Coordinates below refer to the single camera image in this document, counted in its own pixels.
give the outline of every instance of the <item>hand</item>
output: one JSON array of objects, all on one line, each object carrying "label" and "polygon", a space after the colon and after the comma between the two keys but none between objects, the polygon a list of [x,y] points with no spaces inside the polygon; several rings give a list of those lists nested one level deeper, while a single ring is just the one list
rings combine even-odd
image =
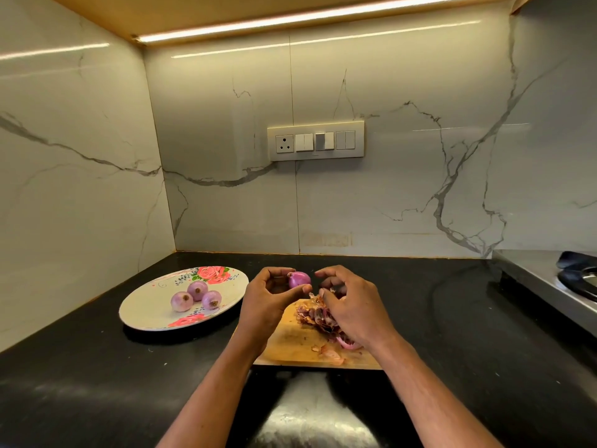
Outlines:
[{"label": "hand", "polygon": [[234,338],[247,342],[249,348],[254,349],[255,357],[265,349],[286,307],[313,290],[310,284],[288,289],[290,272],[295,270],[265,267],[247,285]]},{"label": "hand", "polygon": [[[319,295],[340,328],[354,341],[370,351],[397,334],[373,283],[343,266],[327,267],[315,275],[326,277],[320,285]],[[335,295],[329,291],[331,287],[334,287]]]}]

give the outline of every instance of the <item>left hand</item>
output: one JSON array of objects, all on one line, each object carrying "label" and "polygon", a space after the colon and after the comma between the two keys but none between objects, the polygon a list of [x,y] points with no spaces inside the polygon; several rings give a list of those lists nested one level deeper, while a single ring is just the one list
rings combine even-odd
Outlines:
[{"label": "left hand", "polygon": [[288,288],[288,277],[294,269],[288,267],[265,267],[247,285],[241,317],[234,338],[248,343],[258,357],[265,349],[267,340],[276,330],[288,305],[305,298],[313,290],[310,284]]}]

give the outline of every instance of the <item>stainless steel stove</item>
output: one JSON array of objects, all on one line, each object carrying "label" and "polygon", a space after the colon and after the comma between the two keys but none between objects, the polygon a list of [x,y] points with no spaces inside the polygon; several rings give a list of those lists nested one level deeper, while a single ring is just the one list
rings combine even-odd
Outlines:
[{"label": "stainless steel stove", "polygon": [[597,336],[597,253],[495,250],[508,276]]}]

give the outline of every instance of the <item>plate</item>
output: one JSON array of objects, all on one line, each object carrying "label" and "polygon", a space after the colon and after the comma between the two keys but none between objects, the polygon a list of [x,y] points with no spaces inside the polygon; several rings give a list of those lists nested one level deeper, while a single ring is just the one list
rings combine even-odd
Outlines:
[{"label": "plate", "polygon": [[[220,306],[205,309],[196,301],[191,309],[177,312],[170,299],[197,280],[207,283],[210,291],[222,295]],[[243,298],[249,278],[236,269],[224,266],[194,267],[169,273],[135,289],[120,305],[118,316],[129,327],[145,331],[175,330],[205,322],[232,308]]]}]

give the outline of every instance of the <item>forearm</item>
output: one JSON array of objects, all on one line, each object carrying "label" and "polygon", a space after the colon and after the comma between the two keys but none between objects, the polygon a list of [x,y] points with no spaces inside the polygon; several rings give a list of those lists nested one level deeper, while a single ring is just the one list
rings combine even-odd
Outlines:
[{"label": "forearm", "polygon": [[253,349],[233,336],[158,448],[223,447],[254,359]]},{"label": "forearm", "polygon": [[398,333],[372,353],[406,406],[426,448],[502,446]]}]

